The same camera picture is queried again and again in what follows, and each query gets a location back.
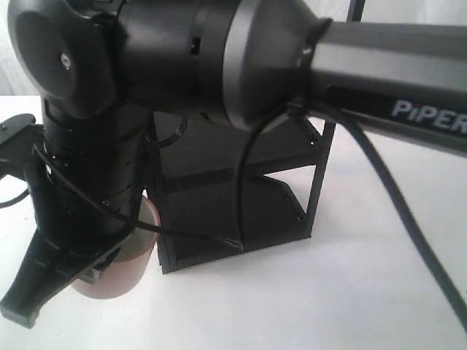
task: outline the white table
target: white table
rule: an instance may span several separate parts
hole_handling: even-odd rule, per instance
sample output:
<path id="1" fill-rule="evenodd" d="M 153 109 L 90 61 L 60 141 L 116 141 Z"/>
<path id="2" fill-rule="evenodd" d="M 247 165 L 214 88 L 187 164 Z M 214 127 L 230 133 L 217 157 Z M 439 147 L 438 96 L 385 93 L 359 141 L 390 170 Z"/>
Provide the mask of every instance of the white table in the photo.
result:
<path id="1" fill-rule="evenodd" d="M 0 120 L 40 116 L 35 97 L 0 98 Z M 467 160 L 372 137 L 456 284 L 467 292 Z M 279 174 L 306 202 L 310 168 Z M 24 184 L 0 183 L 0 201 Z M 30 199 L 0 211 L 0 295 L 34 231 Z M 68 288 L 36 327 L 0 319 L 2 350 L 467 349 L 378 178 L 338 128 L 313 239 L 163 276 L 97 301 Z"/>

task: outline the robotic arm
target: robotic arm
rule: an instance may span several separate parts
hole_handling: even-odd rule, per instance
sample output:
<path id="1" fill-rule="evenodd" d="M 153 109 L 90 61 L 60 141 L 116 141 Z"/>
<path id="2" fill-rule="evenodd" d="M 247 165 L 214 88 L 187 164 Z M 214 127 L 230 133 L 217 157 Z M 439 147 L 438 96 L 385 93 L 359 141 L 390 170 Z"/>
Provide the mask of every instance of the robotic arm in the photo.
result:
<path id="1" fill-rule="evenodd" d="M 127 217 L 155 110 L 251 130 L 304 96 L 467 154 L 467 28 L 330 23 L 302 0 L 11 0 L 8 20 L 43 97 L 47 156 Z M 132 227 L 91 210 L 37 157 L 25 177 L 37 231 L 1 311 L 32 327 Z"/>

